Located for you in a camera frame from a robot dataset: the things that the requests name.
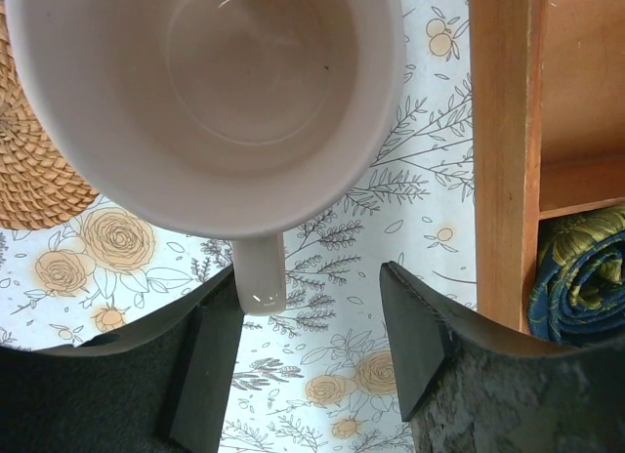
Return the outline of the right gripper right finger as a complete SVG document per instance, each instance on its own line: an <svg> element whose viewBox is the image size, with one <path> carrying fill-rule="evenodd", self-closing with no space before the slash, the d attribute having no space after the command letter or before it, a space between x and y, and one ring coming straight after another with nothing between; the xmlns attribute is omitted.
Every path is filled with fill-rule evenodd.
<svg viewBox="0 0 625 453"><path fill-rule="evenodd" d="M560 346L443 296L397 263L380 292L401 419L420 452L620 452L624 340Z"/></svg>

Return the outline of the pink mug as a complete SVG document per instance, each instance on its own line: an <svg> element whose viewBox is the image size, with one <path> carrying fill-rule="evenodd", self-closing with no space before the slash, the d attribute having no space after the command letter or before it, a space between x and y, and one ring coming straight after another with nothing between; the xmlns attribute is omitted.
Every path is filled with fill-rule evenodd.
<svg viewBox="0 0 625 453"><path fill-rule="evenodd" d="M244 312L286 306L282 235L373 163L400 0L5 0L25 95L70 164L158 227L230 242Z"/></svg>

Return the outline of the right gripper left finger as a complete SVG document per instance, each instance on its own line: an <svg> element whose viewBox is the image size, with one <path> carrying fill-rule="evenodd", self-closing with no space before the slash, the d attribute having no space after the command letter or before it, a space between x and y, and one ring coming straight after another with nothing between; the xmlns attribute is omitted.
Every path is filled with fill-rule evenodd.
<svg viewBox="0 0 625 453"><path fill-rule="evenodd" d="M216 451L242 323L226 268L80 346L2 349L2 450Z"/></svg>

